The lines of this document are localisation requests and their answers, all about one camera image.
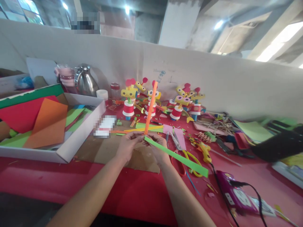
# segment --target orange paper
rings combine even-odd
[[[155,81],[154,89],[152,91],[152,96],[151,96],[151,104],[149,106],[148,115],[147,115],[147,119],[146,119],[146,125],[145,125],[145,131],[144,131],[145,135],[147,135],[147,133],[148,133],[148,127],[149,127],[149,123],[150,123],[151,117],[152,117],[152,109],[153,109],[155,99],[156,99],[157,86],[158,86],[158,82]]]
[[[39,148],[63,143],[67,105],[44,99],[34,129],[24,148]]]

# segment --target white cardboard box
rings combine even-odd
[[[85,119],[79,128],[56,150],[41,150],[28,148],[13,148],[0,146],[0,156],[39,161],[69,163],[88,135],[93,130],[97,120],[106,111],[105,101],[100,98],[64,93],[70,105],[92,105],[97,108]]]

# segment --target orange straw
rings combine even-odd
[[[148,133],[148,127],[149,127],[149,123],[150,123],[151,117],[152,117],[152,109],[153,109],[153,106],[154,106],[154,103],[156,100],[155,98],[156,98],[156,92],[157,92],[157,85],[158,85],[158,82],[155,81],[154,89],[152,91],[152,96],[151,96],[151,104],[149,106],[148,115],[147,115],[147,119],[146,119],[146,125],[145,125],[145,131],[144,131],[145,135],[147,135],[147,133]]]

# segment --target white wall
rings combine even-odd
[[[202,1],[169,0],[161,29],[159,44],[185,48],[200,11]]]
[[[303,69],[9,20],[0,20],[0,43],[1,68],[27,72],[27,56],[72,67],[88,63],[100,88],[137,76],[149,79],[148,89],[165,71],[158,85],[163,99],[188,82],[201,87],[209,111],[227,111],[236,119],[303,120]]]

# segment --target green paper strip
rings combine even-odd
[[[159,148],[160,150],[164,151],[165,153],[168,153],[168,155],[172,156],[173,158],[177,159],[178,161],[182,162],[184,165],[188,166],[190,169],[200,173],[202,176],[208,177],[208,169],[198,165],[197,163],[194,163],[191,160],[188,160],[187,158],[182,157],[181,155],[163,147],[162,145],[158,144],[157,142],[153,141],[152,139],[145,136],[145,141],[148,143],[154,145],[155,147]]]

